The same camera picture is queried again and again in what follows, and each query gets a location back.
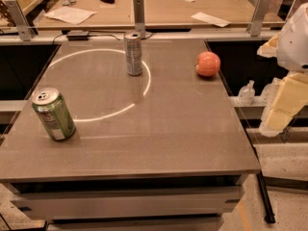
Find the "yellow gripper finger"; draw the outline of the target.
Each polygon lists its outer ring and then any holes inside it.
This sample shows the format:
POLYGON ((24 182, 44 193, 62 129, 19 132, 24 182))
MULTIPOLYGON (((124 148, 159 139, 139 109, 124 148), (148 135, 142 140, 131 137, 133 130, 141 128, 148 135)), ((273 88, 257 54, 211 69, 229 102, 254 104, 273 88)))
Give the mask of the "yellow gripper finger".
POLYGON ((266 137, 277 136, 307 104, 307 74, 291 72, 282 80, 274 78, 261 116, 260 133, 266 137))
POLYGON ((257 54, 265 58, 276 57, 278 38, 279 34, 276 34, 273 37, 271 37, 266 43, 264 43, 258 48, 257 54))

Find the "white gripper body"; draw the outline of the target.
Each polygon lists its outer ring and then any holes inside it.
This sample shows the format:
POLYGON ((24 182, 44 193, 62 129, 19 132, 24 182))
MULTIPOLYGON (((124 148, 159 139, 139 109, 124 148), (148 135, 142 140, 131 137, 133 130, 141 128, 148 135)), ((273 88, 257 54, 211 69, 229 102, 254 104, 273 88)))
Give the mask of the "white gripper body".
POLYGON ((290 71, 308 71, 308 3, 302 4, 281 29, 277 62, 290 71))

